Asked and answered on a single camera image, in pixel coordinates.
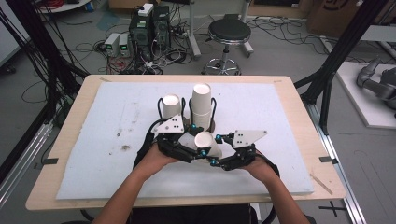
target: wooden table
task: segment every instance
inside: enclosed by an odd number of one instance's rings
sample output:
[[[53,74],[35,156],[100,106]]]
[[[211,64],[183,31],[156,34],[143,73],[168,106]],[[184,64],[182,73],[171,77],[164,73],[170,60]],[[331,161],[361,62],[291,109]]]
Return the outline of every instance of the wooden table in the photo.
[[[344,187],[331,162],[321,162],[328,156],[317,131],[309,118],[300,96],[288,77],[267,76],[99,76],[87,77],[78,93],[69,116],[64,122],[49,158],[59,158],[57,164],[45,165],[26,202],[29,210],[51,210],[70,208],[103,207],[107,200],[56,200],[56,194],[64,177],[70,152],[77,142],[79,131],[91,108],[102,82],[208,82],[208,83],[267,83],[274,84],[283,105],[291,130],[306,166],[315,192],[304,196],[293,196],[295,200],[342,199]],[[262,195],[219,196],[194,198],[137,199],[135,206],[169,206],[219,203],[263,203],[271,199]]]

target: black stool seat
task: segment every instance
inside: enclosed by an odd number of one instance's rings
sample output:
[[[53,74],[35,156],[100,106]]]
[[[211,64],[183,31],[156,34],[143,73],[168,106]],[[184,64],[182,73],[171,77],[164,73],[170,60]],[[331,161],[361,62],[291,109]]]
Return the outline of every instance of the black stool seat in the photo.
[[[250,38],[250,27],[240,20],[221,19],[209,25],[212,39],[225,44],[241,44]]]

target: person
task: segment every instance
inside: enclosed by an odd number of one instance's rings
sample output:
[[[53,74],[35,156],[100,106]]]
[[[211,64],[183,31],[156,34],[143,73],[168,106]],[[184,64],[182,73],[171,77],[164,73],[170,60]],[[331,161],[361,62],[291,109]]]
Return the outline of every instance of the person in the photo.
[[[164,166],[173,162],[177,162],[177,160],[163,155],[158,149],[158,145],[153,144],[143,160],[137,164],[106,203],[93,224],[124,224],[128,220],[145,181],[161,171]],[[250,165],[242,167],[242,169],[248,171],[267,187],[280,223],[309,223],[283,182],[263,159],[256,158]]]

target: black mount bracket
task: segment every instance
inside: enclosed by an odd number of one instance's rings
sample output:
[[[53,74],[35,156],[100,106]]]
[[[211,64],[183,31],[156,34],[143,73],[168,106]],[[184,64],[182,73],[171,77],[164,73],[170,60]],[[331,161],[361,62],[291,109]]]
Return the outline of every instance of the black mount bracket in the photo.
[[[332,93],[332,79],[387,2],[388,0],[365,0],[319,70],[294,83],[296,89],[311,83],[308,90],[301,95],[302,100],[309,105],[315,105],[323,92],[319,125],[326,135],[329,134],[327,119]]]

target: white paper cup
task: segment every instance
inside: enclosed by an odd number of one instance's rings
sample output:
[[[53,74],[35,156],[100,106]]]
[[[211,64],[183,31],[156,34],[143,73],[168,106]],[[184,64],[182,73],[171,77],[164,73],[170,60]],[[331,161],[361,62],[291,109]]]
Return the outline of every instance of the white paper cup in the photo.
[[[209,113],[207,113],[207,114],[204,114],[204,115],[199,115],[199,114],[196,114],[196,113],[192,113],[192,122],[197,127],[203,127],[204,130],[206,131],[209,128],[211,116],[212,116],[212,112],[211,111]]]
[[[194,138],[194,143],[197,147],[211,147],[209,154],[207,156],[219,157],[221,158],[222,152],[218,147],[215,139],[212,136],[212,133],[209,132],[201,132],[198,133]]]
[[[177,95],[168,94],[163,97],[163,118],[170,119],[181,113],[181,104]]]
[[[212,90],[206,83],[199,83],[194,86],[191,97],[191,109],[196,114],[206,114],[212,110],[211,99]]]

